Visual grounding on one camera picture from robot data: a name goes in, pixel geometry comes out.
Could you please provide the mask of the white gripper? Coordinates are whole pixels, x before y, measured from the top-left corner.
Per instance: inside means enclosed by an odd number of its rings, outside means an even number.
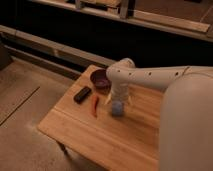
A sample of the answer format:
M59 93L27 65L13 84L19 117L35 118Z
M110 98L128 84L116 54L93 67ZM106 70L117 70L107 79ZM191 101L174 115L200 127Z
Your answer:
M131 109L129 85L126 83L112 84L110 95L108 95L105 104L107 105L111 99L113 101L125 102L125 112Z

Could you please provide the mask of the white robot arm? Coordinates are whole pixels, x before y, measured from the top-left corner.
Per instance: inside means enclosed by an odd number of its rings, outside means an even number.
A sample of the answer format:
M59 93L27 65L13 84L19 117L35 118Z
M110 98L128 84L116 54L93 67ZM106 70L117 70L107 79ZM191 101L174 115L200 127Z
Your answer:
M137 68L129 58L107 68L109 99L131 98L131 84L164 93L159 171L213 171L213 66Z

